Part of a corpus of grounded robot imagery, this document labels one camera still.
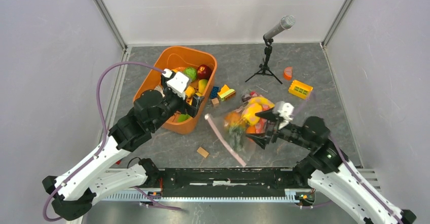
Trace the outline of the yellow bell pepper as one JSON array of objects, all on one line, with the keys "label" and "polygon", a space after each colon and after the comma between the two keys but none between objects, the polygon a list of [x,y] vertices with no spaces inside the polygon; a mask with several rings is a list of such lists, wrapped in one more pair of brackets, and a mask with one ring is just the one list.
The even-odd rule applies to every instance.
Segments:
[{"label": "yellow bell pepper", "polygon": [[260,104],[251,103],[245,107],[245,109],[241,113],[241,117],[249,126],[254,126],[260,120],[260,117],[256,116],[256,113],[259,113],[262,110],[263,107]]}]

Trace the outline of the yellow banana bunch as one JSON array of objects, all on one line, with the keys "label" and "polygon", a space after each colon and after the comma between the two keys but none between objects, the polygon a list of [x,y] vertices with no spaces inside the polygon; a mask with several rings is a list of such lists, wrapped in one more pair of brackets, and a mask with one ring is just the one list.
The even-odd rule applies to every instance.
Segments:
[{"label": "yellow banana bunch", "polygon": [[248,102],[251,104],[258,103],[261,106],[265,105],[265,106],[268,106],[268,108],[273,108],[275,106],[273,102],[271,102],[270,100],[268,100],[263,96],[252,97]]}]

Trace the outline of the clear zip top bag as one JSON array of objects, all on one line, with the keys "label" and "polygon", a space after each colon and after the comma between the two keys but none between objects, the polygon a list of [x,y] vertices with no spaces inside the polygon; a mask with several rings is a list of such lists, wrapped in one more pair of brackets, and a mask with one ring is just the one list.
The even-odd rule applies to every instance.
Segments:
[{"label": "clear zip top bag", "polygon": [[256,113],[271,109],[275,104],[255,91],[244,93],[240,103],[228,109],[219,116],[206,114],[205,120],[226,148],[228,153],[237,161],[237,165],[244,167],[251,156],[260,146],[247,134],[263,133],[267,121],[256,116]]}]

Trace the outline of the orange spiky fruit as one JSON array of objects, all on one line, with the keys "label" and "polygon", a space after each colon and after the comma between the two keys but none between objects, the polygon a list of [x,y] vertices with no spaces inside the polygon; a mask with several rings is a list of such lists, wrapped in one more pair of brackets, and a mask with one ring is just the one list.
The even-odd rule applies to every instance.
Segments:
[{"label": "orange spiky fruit", "polygon": [[232,111],[224,117],[224,130],[226,141],[235,151],[241,151],[244,148],[243,137],[246,130],[246,122],[242,119],[241,114]]}]

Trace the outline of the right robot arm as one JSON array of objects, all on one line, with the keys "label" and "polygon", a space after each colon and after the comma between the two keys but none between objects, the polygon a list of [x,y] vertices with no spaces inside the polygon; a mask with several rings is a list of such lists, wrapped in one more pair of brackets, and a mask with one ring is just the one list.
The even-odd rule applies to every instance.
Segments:
[{"label": "right robot arm", "polygon": [[308,117],[302,126],[288,123],[281,113],[269,109],[256,114],[267,120],[262,134],[247,134],[261,148],[278,139],[309,150],[293,168],[293,182],[300,188],[321,192],[357,223],[414,223],[416,215],[384,198],[356,169],[331,138],[322,118]]}]

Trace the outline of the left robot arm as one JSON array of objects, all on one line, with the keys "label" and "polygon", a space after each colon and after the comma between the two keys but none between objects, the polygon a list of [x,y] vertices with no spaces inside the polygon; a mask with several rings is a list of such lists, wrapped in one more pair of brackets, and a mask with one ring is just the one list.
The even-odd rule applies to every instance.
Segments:
[{"label": "left robot arm", "polygon": [[54,212],[66,220],[86,214],[105,197],[127,188],[159,182],[159,170],[152,160],[142,159],[132,167],[103,177],[113,164],[152,138],[176,112],[196,117],[205,97],[187,95],[190,79],[182,72],[161,76],[163,92],[144,91],[129,113],[119,119],[102,142],[71,170],[43,180]]}]

